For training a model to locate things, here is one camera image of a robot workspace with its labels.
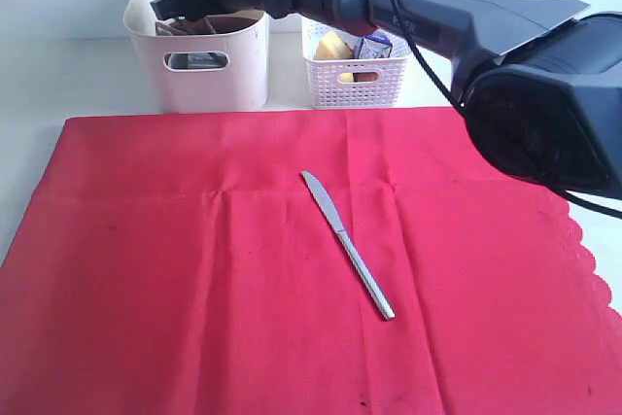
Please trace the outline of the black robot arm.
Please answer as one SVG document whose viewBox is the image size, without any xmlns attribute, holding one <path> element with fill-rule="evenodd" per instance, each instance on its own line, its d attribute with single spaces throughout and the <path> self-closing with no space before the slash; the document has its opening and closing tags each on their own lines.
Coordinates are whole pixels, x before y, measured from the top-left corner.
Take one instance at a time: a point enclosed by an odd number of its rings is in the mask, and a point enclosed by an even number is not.
<svg viewBox="0 0 622 415">
<path fill-rule="evenodd" d="M 449 102 L 500 172 L 621 195 L 621 16 L 579 0 L 156 0 L 161 20 L 298 14 L 354 36 L 378 29 L 451 62 Z"/>
</svg>

